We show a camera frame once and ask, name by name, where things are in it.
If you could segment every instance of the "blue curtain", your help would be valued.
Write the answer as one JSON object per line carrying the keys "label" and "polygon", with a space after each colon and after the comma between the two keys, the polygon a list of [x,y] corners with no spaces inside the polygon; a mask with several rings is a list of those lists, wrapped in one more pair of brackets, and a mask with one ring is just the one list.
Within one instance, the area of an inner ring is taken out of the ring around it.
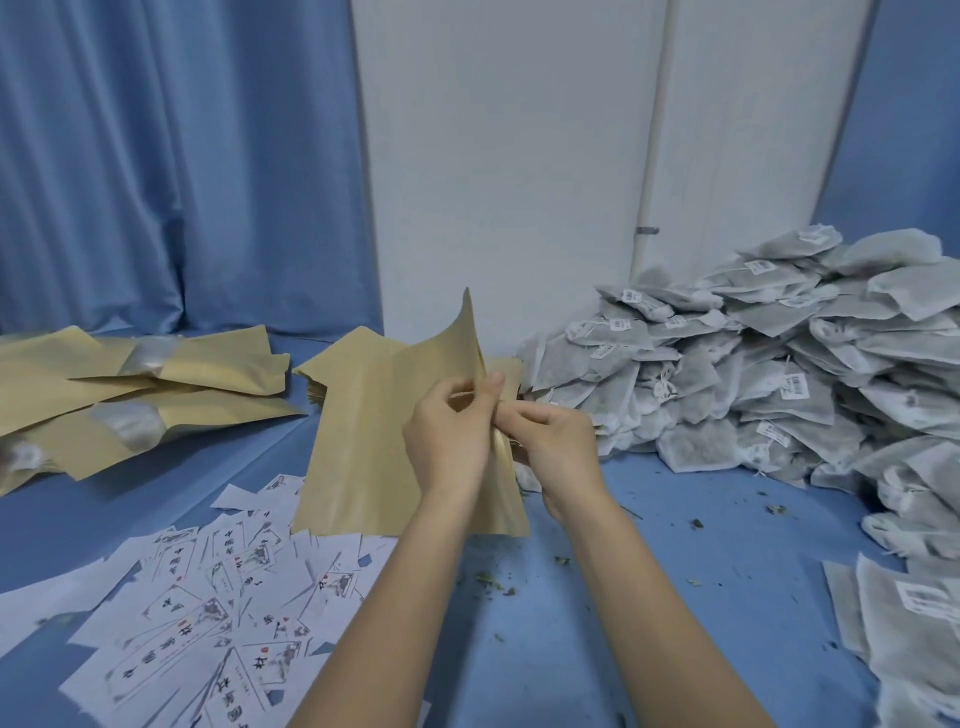
{"label": "blue curtain", "polygon": [[0,3],[0,332],[381,329],[348,0]]}
{"label": "blue curtain", "polygon": [[881,0],[815,219],[897,228],[960,256],[960,2]]}

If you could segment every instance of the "pile of paper labels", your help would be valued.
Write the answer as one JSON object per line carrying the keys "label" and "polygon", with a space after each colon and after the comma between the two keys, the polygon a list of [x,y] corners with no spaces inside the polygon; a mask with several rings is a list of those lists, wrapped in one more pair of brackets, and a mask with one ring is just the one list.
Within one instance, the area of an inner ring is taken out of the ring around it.
{"label": "pile of paper labels", "polygon": [[302,414],[271,397],[289,366],[262,326],[0,337],[0,496],[38,473],[88,477],[188,432]]}
{"label": "pile of paper labels", "polygon": [[0,657],[46,619],[94,610],[69,642],[95,651],[60,691],[97,724],[281,728],[396,543],[291,534],[302,482],[228,485],[203,528],[131,538],[107,560],[0,595]]}
{"label": "pile of paper labels", "polygon": [[841,245],[818,225],[693,283],[596,288],[521,346],[525,396],[588,412],[601,455],[876,489],[890,512],[862,527],[910,575],[826,565],[844,643],[883,681],[884,725],[960,717],[960,260],[919,230]]}

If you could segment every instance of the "person's right hand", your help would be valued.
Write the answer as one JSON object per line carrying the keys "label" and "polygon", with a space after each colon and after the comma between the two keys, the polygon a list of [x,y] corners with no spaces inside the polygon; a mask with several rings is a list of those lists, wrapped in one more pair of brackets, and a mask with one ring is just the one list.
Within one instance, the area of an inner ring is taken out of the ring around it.
{"label": "person's right hand", "polygon": [[607,495],[587,413],[556,404],[502,401],[493,424],[527,451],[543,486],[543,502],[558,521],[564,522],[571,509]]}

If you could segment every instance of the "hand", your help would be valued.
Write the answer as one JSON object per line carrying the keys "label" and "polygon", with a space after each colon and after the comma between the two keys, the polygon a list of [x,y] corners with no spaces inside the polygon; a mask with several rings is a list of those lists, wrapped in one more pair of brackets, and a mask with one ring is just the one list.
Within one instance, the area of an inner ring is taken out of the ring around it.
{"label": "hand", "polygon": [[[502,374],[494,373],[474,388],[469,379],[444,379],[417,402],[403,426],[403,441],[424,498],[446,494],[476,499],[490,458],[491,419],[503,381]],[[451,397],[471,390],[473,401],[466,407],[455,405],[467,398],[454,398],[451,404]]]}
{"label": "hand", "polygon": [[587,500],[607,495],[588,414],[556,404],[502,401],[493,423],[527,451],[550,515],[564,522]]}

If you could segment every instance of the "blue table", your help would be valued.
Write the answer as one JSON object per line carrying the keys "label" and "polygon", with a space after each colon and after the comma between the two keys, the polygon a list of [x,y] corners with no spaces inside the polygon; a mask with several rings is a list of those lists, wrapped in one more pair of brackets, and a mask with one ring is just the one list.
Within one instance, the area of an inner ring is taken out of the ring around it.
{"label": "blue table", "polygon": [[[319,342],[275,337],[295,365]],[[290,399],[305,405],[294,377]],[[242,425],[185,439],[88,480],[41,478],[0,498],[8,559],[0,591],[108,555],[131,535],[203,525],[227,482],[256,490],[306,472],[319,417]],[[876,681],[839,645],[820,561],[858,551],[896,567],[864,536],[847,494],[800,491],[743,470],[671,473],[654,455],[604,465],[617,500],[696,616],[780,726],[869,725]],[[532,537],[473,537],[444,622],[426,699],[427,726],[633,725],[629,702],[563,530],[538,496]],[[783,505],[774,515],[767,504]],[[690,521],[699,519],[703,528]],[[488,571],[516,594],[477,581]],[[699,582],[694,586],[687,580]],[[66,639],[85,615],[53,619],[0,660],[4,725],[92,726],[57,687],[89,656]]]}

